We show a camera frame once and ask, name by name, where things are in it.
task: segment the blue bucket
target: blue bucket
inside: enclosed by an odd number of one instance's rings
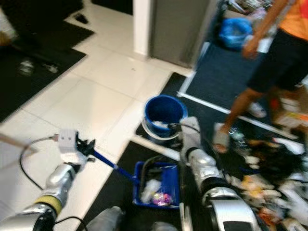
[[[178,99],[159,95],[151,98],[145,106],[145,123],[155,135],[171,137],[175,131],[167,128],[168,124],[179,123],[188,116],[186,106]]]

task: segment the knee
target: knee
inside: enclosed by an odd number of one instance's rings
[[[243,92],[243,95],[245,97],[247,97],[249,100],[251,101],[256,101],[258,100],[259,98],[261,98],[264,93],[261,93],[261,92],[257,92],[255,90],[252,90],[251,88],[247,88],[244,92]]]

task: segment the plastic bag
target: plastic bag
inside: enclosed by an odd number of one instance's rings
[[[239,51],[247,36],[253,34],[251,22],[245,18],[230,18],[222,22],[219,39],[232,50]]]

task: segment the hand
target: hand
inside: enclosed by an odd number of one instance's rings
[[[244,58],[254,59],[257,56],[259,41],[259,38],[252,38],[244,45],[242,50],[242,55]]]

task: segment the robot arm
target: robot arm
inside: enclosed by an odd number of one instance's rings
[[[211,217],[214,231],[258,231],[251,208],[230,187],[213,157],[204,152],[196,117],[181,120],[181,160],[191,167],[202,205]]]
[[[0,231],[52,231],[61,210],[65,207],[68,192],[88,158],[94,152],[95,141],[89,144],[78,138],[74,130],[61,130],[59,149],[64,163],[60,164],[46,180],[46,188],[33,205],[0,223]]]

